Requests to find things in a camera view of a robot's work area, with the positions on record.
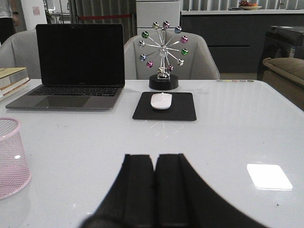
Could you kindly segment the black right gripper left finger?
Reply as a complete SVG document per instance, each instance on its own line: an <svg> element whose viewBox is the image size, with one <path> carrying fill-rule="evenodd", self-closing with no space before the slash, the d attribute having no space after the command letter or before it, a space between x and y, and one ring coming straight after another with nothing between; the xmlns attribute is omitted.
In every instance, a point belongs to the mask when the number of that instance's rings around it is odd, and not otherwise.
<svg viewBox="0 0 304 228"><path fill-rule="evenodd" d="M83 228L152 228L154 170L149 155L126 154L107 195Z"/></svg>

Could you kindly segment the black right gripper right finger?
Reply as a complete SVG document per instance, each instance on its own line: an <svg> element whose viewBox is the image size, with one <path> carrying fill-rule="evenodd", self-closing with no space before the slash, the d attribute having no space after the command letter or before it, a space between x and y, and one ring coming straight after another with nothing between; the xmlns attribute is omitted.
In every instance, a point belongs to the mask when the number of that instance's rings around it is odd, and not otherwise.
<svg viewBox="0 0 304 228"><path fill-rule="evenodd" d="M218 195L184 154L161 154L156 163L156 224L160 228L262 228Z"/></svg>

